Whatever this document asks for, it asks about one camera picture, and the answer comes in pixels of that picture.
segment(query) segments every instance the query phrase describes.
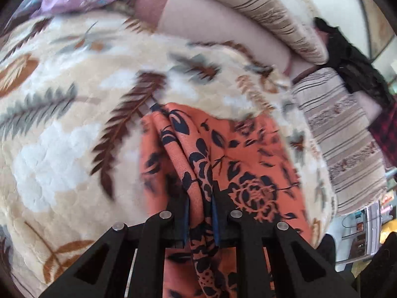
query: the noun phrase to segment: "pillow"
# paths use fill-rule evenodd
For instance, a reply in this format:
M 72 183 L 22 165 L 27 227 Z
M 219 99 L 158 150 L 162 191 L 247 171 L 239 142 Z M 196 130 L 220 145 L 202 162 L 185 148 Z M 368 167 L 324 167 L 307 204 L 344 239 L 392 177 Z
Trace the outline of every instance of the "pillow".
M 316 71 L 296 84 L 292 94 L 327 162 L 338 215 L 378 200 L 387 190 L 382 151 L 367 130 L 365 112 L 336 71 Z
M 291 51 L 285 43 L 238 12 L 213 0 L 165 1 L 136 0 L 136 16 L 157 26 L 158 32 L 193 42 L 240 43 L 262 64 L 281 72 L 287 68 Z
M 305 60 L 317 65 L 328 52 L 315 30 L 297 20 L 280 0 L 217 0 L 255 20 L 284 41 Z

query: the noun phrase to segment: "grey leaf pattern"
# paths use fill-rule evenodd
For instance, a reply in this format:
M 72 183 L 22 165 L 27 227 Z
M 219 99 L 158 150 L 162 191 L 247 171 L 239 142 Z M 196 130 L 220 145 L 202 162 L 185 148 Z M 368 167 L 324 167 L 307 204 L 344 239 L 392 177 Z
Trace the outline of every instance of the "grey leaf pattern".
M 33 123 L 47 122 L 57 114 L 59 119 L 70 108 L 77 96 L 77 89 L 72 84 L 66 93 L 58 88 L 55 93 L 49 88 L 44 97 L 38 93 L 27 95 L 25 101 L 16 101 L 14 107 L 7 108 L 7 113 L 0 115 L 0 139 L 6 140 L 11 135 L 14 138 L 17 134 L 26 133 Z
M 304 131 L 297 131 L 296 129 L 293 130 L 292 135 L 287 137 L 287 142 L 293 148 L 295 152 L 295 163 L 299 163 L 303 166 L 304 163 L 304 141 L 305 135 Z
M 178 65 L 172 67 L 171 70 L 190 75 L 190 80 L 196 83 L 209 83 L 221 71 L 221 67 L 219 65 L 210 63 L 201 54 L 195 55 L 192 58 L 187 58 L 184 55 L 177 55 L 174 53 L 171 53 L 169 56 L 174 61 L 178 62 Z
M 52 43 L 63 43 L 72 41 L 72 44 L 63 47 L 58 53 L 72 53 L 75 50 L 87 49 L 93 51 L 104 51 L 110 49 L 111 45 L 105 43 L 108 40 L 112 40 L 112 37 L 104 37 L 109 31 L 97 31 L 96 33 L 90 33 L 90 30 L 96 25 L 94 23 L 85 33 L 82 35 L 70 35 L 61 37 L 52 41 Z
M 324 211 L 325 204 L 328 201 L 326 189 L 324 187 L 324 181 L 321 179 L 320 169 L 317 169 L 317 187 L 316 187 L 316 197 L 315 201 L 317 201 L 318 197 L 321 196 L 321 211 Z
M 265 77 L 267 77 L 273 71 L 272 66 L 257 66 L 253 64 L 246 65 L 244 69 L 247 71 L 252 71 L 259 75 L 264 75 Z
M 287 119 L 287 115 L 290 111 L 294 110 L 296 108 L 296 104 L 293 103 L 291 100 L 283 100 L 282 103 L 282 113 L 283 113 L 283 117 L 285 119 Z

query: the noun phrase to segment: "yellow object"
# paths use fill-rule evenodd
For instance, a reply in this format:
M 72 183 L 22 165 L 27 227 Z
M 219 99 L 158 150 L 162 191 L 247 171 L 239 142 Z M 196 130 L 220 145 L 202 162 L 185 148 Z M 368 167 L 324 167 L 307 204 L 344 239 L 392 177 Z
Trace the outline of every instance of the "yellow object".
M 387 222 L 380 232 L 380 243 L 384 243 L 391 232 L 397 232 L 397 219 Z

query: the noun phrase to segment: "wall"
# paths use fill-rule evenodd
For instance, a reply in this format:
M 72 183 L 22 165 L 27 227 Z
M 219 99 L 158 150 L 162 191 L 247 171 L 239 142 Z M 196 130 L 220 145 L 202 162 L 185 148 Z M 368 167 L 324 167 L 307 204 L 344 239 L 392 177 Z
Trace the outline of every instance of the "wall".
M 397 60 L 397 37 L 394 36 L 392 42 L 386 47 L 386 49 L 378 56 L 378 58 L 373 62 L 373 65 L 386 81 L 391 81 L 396 75 L 390 64 Z
M 313 0 L 322 18 L 343 34 L 360 51 L 369 56 L 365 17 L 360 0 Z

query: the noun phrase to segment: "black flower pattern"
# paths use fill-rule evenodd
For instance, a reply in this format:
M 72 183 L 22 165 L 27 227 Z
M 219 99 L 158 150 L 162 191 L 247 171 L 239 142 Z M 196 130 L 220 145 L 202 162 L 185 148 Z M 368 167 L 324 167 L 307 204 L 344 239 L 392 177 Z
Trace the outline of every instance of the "black flower pattern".
M 272 222 L 276 214 L 280 214 L 277 205 L 278 188 L 269 176 L 255 175 L 245 172 L 239 178 L 239 185 L 229 184 L 229 196 L 236 207 L 255 213 L 254 217 L 259 222 Z
M 244 121 L 237 122 L 234 125 L 234 132 L 239 132 L 244 137 L 249 136 L 255 130 L 255 120 L 246 119 Z

